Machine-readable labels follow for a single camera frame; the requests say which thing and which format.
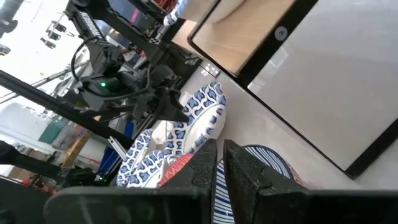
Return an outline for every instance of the metal pole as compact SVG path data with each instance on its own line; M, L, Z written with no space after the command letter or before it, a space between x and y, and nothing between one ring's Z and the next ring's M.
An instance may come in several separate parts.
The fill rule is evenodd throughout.
M93 118L87 118L82 116L79 112L75 111L73 108L64 105L55 98L48 96L44 92L30 86L29 84L13 77L12 75L0 70L0 85L3 87L20 94L24 98L27 98L38 105L41 105L48 110L52 110L54 113L83 126L87 130L94 134L97 134L105 139L113 136L116 138L125 149L130 148L133 144L131 138L95 121Z
M81 67L81 66L83 66L83 65L85 65L85 64L87 64L87 63L88 63L88 61L87 61L87 62L83 62L83 63L77 65L76 68ZM49 77L47 77L47 78L43 78L42 80L39 80L39 81L37 81L37 82L35 82L35 83L32 83L32 84L30 84L30 85L31 85L32 87L35 87L35 88L40 87L40 86L42 86L42 85L44 85L44 84L46 84L46 83L51 82L51 81L54 80L54 79L57 79L57 78L59 78L59 77L61 77L61 76L66 75L66 74L67 74L68 72L70 72L70 71L71 71L71 68L67 68L67 69L65 69L65 70L62 71L62 72L58 72L58 73L53 74L53 75L51 75L51 76L49 76ZM15 98L17 98L18 96L19 96L19 94L14 93L14 92L8 93L8 94L6 94L6 95L0 97L0 104L5 103L5 102L7 102L7 101L10 101L10 100L12 100L12 99L15 99Z

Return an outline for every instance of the blue striped plate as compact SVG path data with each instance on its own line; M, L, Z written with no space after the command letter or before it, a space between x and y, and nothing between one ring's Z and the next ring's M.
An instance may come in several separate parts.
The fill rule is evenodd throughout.
M290 171L286 162L272 149L257 145L244 146L244 148L247 150L247 152L254 155L261 162L274 168L277 172L286 176L287 178L293 179L292 172ZM234 223L231 203L229 202L228 190L225 184L223 160L219 161L217 164L216 198L213 222L222 224Z

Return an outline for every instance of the robotic arm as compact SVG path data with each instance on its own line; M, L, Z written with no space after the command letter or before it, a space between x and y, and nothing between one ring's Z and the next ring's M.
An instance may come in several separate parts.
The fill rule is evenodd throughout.
M90 52L92 75L77 77L74 68L76 53L71 62L72 74L80 83L78 90L90 108L94 111L132 111L136 119L149 113L156 119L187 122L188 117L181 112L182 105L178 102L180 93L171 88L176 75L167 66L158 65L162 55L159 56L160 48L149 43L138 29L132 29L128 21L110 8L107 0L97 0L93 4L84 0L70 1L65 11L84 40L76 53L85 45ZM126 30L123 35L145 50L147 55L155 50L157 53L152 57L155 63L139 72L119 72L124 63L121 49L106 41L94 19L104 20L116 30L117 27Z

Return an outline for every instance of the wooden table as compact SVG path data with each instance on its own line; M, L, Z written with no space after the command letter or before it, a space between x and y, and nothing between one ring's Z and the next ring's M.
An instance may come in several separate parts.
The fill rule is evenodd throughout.
M294 1L245 0L227 18L216 24L205 24L193 41L221 66L237 75ZM187 42L195 24L186 21L172 41L195 52Z
M96 116L94 119L96 121L99 121L101 116ZM65 162L62 164L62 168L68 168L71 167L83 147L86 145L87 141L91 137L91 131L84 129L82 127L79 127L82 129L82 134L78 136L77 140L75 143L73 143L72 147L70 147L67 150L67 159Z

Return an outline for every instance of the blue and white plate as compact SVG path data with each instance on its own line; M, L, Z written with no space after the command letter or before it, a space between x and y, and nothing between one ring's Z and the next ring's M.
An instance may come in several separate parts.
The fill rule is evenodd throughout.
M213 134L219 134L224 126L219 121L225 119L225 103L218 82L211 82L193 94L182 110L189 121L174 122L167 136L164 154L169 164L185 153L195 153L209 138L217 138Z
M130 177L128 187L156 188L163 177L164 154L155 150L144 158Z
M149 148L149 144L152 139L151 136L152 129L143 131L127 151L126 158L122 161L118 176L116 177L116 184L118 186L126 186L129 182L134 168L136 168L137 164L142 160Z
M244 148L247 152L257 157L261 162L274 168L280 174L289 179L293 178L286 162L272 149L265 146L245 146ZM234 223L231 202L229 201L228 190L225 184L223 160L219 161L217 164L216 198L213 221L214 223L222 224Z

